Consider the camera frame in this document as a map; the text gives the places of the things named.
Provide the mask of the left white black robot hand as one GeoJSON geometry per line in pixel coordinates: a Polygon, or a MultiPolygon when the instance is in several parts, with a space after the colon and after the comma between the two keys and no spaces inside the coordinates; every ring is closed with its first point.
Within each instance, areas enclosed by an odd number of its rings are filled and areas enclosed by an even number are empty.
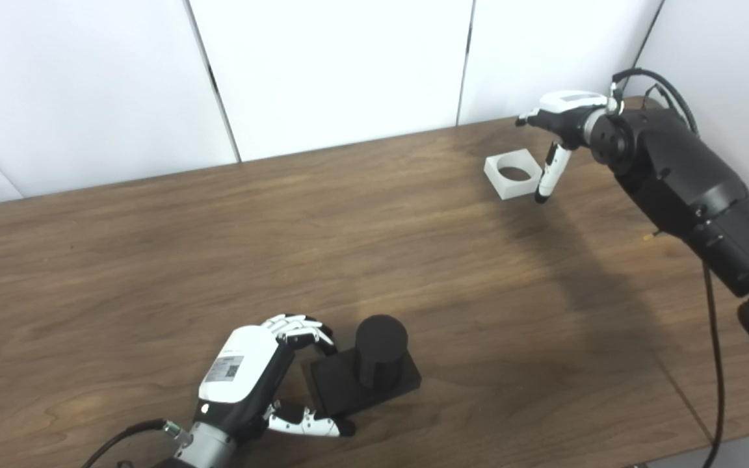
{"type": "Polygon", "coordinates": [[[235,444],[267,430],[318,437],[356,435],[352,421],[276,398],[297,350],[337,353],[333,331],[306,315],[280,314],[235,329],[200,383],[193,420],[224,432],[235,444]]]}

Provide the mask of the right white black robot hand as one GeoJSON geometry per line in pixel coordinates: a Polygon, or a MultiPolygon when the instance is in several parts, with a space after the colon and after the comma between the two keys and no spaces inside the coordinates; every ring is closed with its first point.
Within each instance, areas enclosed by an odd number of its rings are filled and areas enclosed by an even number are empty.
{"type": "Polygon", "coordinates": [[[589,145],[590,130],[607,106],[609,98],[604,95],[564,90],[543,95],[535,109],[517,116],[518,127],[529,125],[554,136],[534,192],[536,202],[543,204],[553,195],[573,152],[589,145]]]}

